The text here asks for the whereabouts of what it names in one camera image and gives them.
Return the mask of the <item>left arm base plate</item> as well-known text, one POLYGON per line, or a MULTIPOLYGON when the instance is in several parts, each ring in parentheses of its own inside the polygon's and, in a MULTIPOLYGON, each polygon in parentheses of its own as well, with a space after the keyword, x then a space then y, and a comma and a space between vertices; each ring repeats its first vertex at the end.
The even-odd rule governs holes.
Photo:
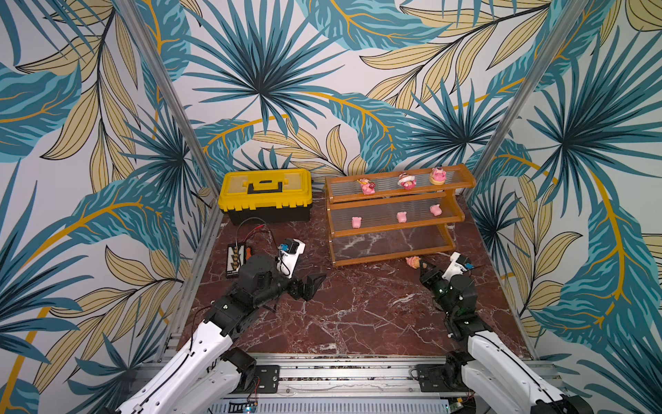
POLYGON ((240 383, 233 394, 275 394, 279 390, 281 367, 279 365, 258 365, 241 375, 240 383))

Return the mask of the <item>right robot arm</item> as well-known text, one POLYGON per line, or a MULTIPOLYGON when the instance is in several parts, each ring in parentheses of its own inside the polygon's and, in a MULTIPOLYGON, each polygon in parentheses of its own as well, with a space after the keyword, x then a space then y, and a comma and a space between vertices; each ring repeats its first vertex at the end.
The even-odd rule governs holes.
POLYGON ((580 396, 570 396, 515 355, 476 311, 473 265, 461 256, 446 270, 423 260, 420 281, 445 315, 449 337, 462 349, 443 364, 415 367, 424 392, 467 392, 495 413, 592 413, 580 396))

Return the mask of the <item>pink strawberry cake figure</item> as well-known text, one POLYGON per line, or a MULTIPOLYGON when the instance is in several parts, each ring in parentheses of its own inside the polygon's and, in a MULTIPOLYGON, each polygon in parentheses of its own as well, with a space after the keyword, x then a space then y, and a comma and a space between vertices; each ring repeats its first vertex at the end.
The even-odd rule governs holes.
POLYGON ((403 172, 398 176, 398 185, 407 191, 413 190, 417 186, 417 179, 415 175, 403 172))

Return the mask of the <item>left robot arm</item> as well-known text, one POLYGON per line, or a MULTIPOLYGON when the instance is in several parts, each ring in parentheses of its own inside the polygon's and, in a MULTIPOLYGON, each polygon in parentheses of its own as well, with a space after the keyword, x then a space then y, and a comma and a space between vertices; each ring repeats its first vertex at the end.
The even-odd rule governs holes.
POLYGON ((235 343, 265 305, 284 294, 309 301, 325 279, 325 274, 298 279, 293 267, 281 267, 279 258, 250 257, 188 344, 113 412, 200 413, 237 389, 252 390, 257 381, 256 360, 235 343))

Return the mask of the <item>pink round pig figure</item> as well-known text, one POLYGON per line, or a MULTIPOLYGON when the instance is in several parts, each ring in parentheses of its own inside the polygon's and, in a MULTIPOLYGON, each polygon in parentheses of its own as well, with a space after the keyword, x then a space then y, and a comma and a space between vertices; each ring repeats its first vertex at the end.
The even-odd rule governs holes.
POLYGON ((429 174, 429 181, 434 186, 443 186, 447 180, 447 172, 442 167, 435 167, 429 174))

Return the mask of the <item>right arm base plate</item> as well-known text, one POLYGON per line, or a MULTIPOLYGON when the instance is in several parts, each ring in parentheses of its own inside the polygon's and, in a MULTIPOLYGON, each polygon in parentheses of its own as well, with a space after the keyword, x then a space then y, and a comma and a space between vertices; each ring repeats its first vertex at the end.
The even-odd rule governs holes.
POLYGON ((473 393, 462 379, 463 366, 446 364, 419 364, 414 368, 422 393, 473 393))

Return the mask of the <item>pink yellow figure toy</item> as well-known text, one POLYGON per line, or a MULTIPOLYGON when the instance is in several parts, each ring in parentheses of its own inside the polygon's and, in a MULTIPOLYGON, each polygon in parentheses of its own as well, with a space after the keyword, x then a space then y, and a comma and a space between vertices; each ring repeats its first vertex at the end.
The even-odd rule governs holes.
POLYGON ((364 195, 372 195, 376 192, 376 184, 367 178, 358 179, 360 189, 364 195))

